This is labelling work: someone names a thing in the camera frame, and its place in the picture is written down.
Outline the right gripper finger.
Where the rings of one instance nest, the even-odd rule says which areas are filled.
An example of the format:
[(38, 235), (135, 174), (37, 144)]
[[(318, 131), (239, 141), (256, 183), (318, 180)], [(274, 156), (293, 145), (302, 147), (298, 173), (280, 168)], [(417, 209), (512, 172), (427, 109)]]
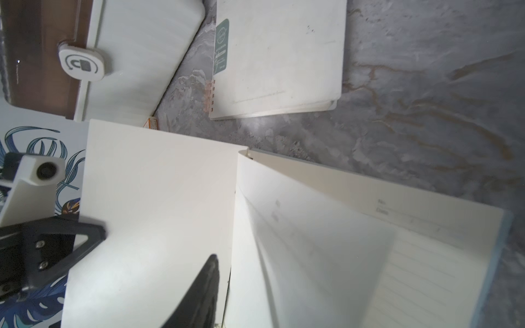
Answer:
[(219, 261), (217, 255), (212, 254), (162, 328), (214, 327), (219, 283)]

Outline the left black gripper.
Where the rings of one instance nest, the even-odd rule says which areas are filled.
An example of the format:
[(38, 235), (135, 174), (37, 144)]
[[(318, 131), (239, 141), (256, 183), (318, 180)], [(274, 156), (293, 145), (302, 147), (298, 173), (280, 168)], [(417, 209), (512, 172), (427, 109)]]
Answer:
[(23, 302), (65, 276), (106, 239), (106, 230), (78, 217), (49, 217), (1, 228), (1, 300)]

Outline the large cream notebook blue label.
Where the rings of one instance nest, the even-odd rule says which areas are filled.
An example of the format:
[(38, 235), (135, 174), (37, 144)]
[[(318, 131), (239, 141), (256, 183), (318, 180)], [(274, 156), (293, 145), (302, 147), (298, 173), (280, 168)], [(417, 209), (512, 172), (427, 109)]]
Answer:
[(209, 257), (222, 327), (474, 327), (512, 215), (246, 146), (93, 120), (63, 327), (161, 327)]

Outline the cream spiral notebook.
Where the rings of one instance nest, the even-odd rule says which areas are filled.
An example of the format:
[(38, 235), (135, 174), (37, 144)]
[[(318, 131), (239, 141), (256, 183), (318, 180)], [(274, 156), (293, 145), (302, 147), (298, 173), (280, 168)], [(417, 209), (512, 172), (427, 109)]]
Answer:
[(334, 109), (346, 18), (346, 1), (218, 1), (210, 119)]

